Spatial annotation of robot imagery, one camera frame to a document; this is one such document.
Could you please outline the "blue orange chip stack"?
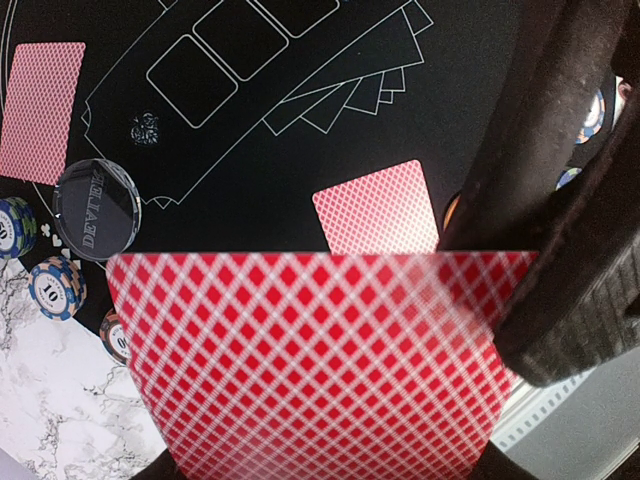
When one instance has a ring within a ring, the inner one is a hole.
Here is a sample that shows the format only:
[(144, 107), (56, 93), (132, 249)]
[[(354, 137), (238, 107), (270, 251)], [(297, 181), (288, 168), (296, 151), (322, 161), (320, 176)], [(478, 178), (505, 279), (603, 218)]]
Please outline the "blue orange chip stack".
[(598, 134), (604, 126), (607, 114), (607, 104), (601, 89), (593, 97), (588, 115), (578, 132), (576, 144), (582, 145)]

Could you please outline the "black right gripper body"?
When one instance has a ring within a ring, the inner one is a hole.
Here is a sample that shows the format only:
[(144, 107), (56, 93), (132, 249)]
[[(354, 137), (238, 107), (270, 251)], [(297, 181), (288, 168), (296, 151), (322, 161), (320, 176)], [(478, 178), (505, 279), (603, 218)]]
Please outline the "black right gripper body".
[(511, 66), (440, 246), (536, 259), (495, 333), (505, 365), (545, 387), (639, 344), (639, 95), (564, 186), (607, 73), (639, 79), (635, 1), (528, 1)]

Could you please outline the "red card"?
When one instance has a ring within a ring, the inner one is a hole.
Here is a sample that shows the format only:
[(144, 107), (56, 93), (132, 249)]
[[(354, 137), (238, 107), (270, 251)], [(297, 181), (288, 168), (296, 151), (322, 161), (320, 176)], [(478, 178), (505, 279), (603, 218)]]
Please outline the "red card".
[(429, 254), (439, 242), (417, 160), (326, 188), (312, 201), (333, 254)]
[(1, 175), (54, 185), (67, 157), (69, 130), (86, 45), (16, 47), (1, 130)]

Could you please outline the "orange big blind button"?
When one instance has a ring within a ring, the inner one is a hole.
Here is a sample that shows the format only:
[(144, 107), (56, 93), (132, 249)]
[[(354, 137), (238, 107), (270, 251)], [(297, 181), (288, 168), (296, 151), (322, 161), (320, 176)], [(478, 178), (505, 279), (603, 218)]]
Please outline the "orange big blind button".
[(447, 206), (446, 206), (446, 209), (445, 209), (445, 212), (444, 212), (444, 217), (443, 217), (443, 222), (442, 222), (442, 228), (444, 230), (447, 229), (447, 227), (448, 227), (448, 225), (449, 225), (449, 223), (450, 223), (450, 221), (451, 221), (451, 219), (453, 217), (453, 214), (454, 214), (454, 212), (455, 212), (455, 210), (457, 208), (457, 205), (459, 203), (460, 196), (461, 196), (460, 192), (458, 192), (455, 195), (453, 195), (452, 198), (449, 200)]

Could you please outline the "black white poker chip stack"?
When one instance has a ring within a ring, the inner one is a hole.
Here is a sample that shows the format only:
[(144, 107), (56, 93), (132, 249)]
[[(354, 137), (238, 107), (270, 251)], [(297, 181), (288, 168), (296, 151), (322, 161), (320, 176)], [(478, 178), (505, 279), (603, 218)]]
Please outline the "black white poker chip stack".
[(29, 293), (44, 316), (66, 321), (84, 306), (88, 287), (75, 263), (64, 256), (52, 256), (30, 270)]

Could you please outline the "red playing card deck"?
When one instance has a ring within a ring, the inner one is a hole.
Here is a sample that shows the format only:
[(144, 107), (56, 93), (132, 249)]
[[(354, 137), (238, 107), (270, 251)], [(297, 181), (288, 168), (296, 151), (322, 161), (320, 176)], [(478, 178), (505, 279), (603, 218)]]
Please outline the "red playing card deck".
[(136, 253), (107, 278), (189, 479), (463, 479), (511, 393), (531, 252)]

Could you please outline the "green poker chip stack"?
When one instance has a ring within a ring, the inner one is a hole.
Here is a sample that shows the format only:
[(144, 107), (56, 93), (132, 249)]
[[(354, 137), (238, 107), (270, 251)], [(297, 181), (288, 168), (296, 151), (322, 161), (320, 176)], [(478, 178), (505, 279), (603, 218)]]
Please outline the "green poker chip stack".
[(37, 240), (37, 222), (31, 206), (20, 197), (1, 200), (1, 258), (29, 253)]

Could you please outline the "red poker chip stack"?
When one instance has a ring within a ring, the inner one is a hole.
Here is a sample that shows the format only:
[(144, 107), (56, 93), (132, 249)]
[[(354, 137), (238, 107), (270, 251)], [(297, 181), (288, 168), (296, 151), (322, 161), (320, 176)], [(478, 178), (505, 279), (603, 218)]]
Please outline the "red poker chip stack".
[(99, 335), (105, 350), (119, 364), (127, 365), (131, 354), (120, 318), (114, 309), (104, 316)]

